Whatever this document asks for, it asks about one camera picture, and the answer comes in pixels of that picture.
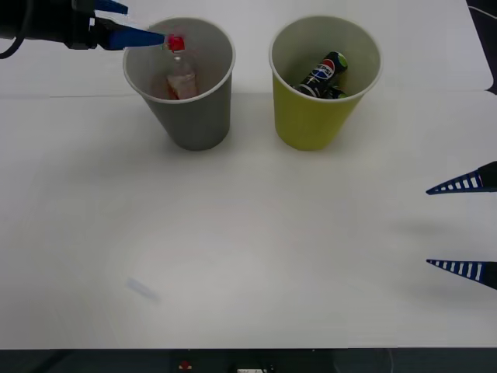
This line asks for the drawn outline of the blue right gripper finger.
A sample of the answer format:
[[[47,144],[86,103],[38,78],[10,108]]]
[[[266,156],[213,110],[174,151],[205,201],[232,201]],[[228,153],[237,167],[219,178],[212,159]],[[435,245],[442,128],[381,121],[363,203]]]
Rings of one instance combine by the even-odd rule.
[[[426,191],[428,195],[449,193],[495,193],[496,164],[491,162],[464,175],[447,180]]]
[[[497,263],[495,261],[452,261],[427,259],[434,267],[459,277],[497,289]]]

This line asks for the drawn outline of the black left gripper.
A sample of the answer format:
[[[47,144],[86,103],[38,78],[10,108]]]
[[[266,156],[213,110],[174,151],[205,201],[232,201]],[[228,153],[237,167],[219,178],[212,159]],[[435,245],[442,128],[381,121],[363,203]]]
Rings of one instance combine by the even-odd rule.
[[[114,0],[67,0],[64,10],[68,17],[64,45],[69,49],[95,49],[98,44],[108,51],[120,51],[127,47],[149,47],[165,42],[163,34],[121,25],[111,19],[95,18],[96,10],[128,13],[126,5]],[[95,40],[91,31],[91,20],[94,18]]]

